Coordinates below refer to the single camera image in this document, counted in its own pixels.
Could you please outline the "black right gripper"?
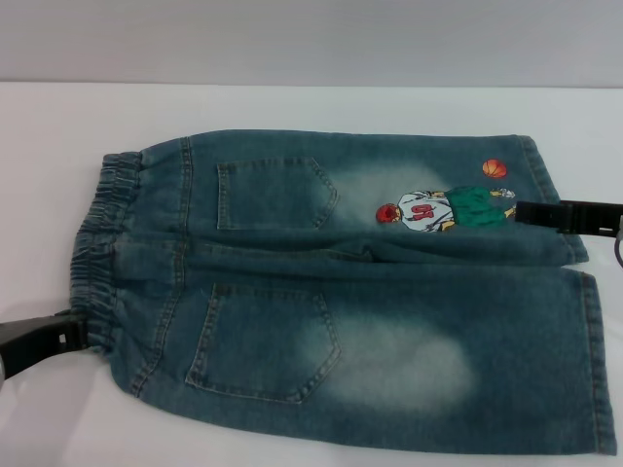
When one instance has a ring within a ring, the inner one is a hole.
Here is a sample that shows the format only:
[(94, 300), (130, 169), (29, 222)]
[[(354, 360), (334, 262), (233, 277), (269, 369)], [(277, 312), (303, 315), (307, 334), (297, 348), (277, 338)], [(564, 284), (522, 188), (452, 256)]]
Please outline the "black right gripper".
[(623, 205), (561, 201), (556, 204), (518, 201), (515, 221), (555, 229), (560, 234), (602, 234), (618, 237), (622, 233)]

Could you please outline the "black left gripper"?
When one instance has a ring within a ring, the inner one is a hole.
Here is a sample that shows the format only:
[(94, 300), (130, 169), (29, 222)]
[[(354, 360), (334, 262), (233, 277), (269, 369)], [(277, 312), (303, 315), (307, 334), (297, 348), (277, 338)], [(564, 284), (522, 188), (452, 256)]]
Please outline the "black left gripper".
[(60, 351), (79, 351), (90, 347), (84, 314), (60, 312), (55, 316), (1, 324), (2, 380), (58, 355)]

